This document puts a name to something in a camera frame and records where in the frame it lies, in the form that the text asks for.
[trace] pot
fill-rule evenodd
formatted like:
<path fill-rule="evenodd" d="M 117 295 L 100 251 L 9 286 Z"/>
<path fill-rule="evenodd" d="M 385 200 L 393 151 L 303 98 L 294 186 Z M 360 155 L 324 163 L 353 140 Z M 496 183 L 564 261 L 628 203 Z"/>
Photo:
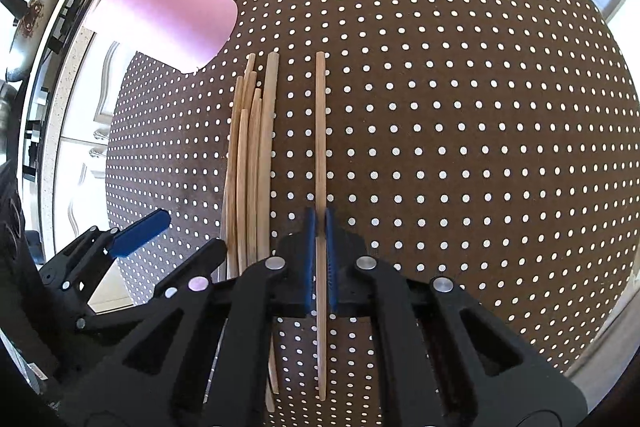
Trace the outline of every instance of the pot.
<path fill-rule="evenodd" d="M 16 94 L 14 86 L 0 80 L 0 166 L 7 160 L 7 134 L 11 127 L 11 109 Z"/>
<path fill-rule="evenodd" d="M 14 16 L 15 35 L 7 60 L 8 82 L 27 80 L 40 41 L 59 0 L 0 0 Z"/>

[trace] table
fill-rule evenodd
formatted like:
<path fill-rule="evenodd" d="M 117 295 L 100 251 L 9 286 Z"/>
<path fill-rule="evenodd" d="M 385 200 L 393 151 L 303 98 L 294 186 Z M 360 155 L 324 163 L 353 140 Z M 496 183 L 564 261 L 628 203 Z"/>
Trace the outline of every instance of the table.
<path fill-rule="evenodd" d="M 565 370 L 628 280 L 638 243 L 638 100 L 590 0 L 236 0 L 227 46 L 181 74 L 136 55 L 111 128 L 110 220 L 172 227 L 121 268 L 136 303 L 220 233 L 230 102 L 246 55 L 280 53 L 271 247 L 314 193 L 313 56 L 327 55 L 328 201 L 409 277 L 453 277 Z M 380 422 L 370 324 L 279 318 L 269 425 Z"/>

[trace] pink cup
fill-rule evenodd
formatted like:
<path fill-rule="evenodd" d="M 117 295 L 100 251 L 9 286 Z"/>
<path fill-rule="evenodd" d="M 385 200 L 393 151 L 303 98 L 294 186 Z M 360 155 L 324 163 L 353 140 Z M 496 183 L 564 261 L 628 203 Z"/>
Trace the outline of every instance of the pink cup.
<path fill-rule="evenodd" d="M 237 18 L 233 0 L 101 0 L 85 25 L 191 73 L 220 52 Z"/>

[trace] pan handle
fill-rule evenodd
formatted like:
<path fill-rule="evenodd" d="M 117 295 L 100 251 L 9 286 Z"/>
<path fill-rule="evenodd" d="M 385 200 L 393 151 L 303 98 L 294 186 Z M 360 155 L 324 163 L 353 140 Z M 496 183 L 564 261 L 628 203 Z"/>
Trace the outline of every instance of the pan handle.
<path fill-rule="evenodd" d="M 29 5 L 25 0 L 0 0 L 0 3 L 18 20 L 29 12 Z"/>

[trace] pile of chopsticks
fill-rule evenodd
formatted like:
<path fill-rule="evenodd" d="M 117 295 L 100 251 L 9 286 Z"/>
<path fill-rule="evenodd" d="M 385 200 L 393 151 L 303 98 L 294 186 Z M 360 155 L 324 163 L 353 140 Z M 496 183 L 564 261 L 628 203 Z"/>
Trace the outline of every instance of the pile of chopsticks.
<path fill-rule="evenodd" d="M 247 57 L 244 75 L 236 78 L 223 200 L 222 239 L 227 272 L 238 277 L 251 264 L 270 255 L 271 149 L 280 55 L 267 57 L 263 89 L 257 87 L 255 54 Z M 326 399 L 327 277 L 324 213 L 326 210 L 326 102 L 324 52 L 316 54 L 316 311 L 318 389 Z M 270 385 L 266 404 L 274 412 L 278 393 L 273 338 L 269 355 Z"/>

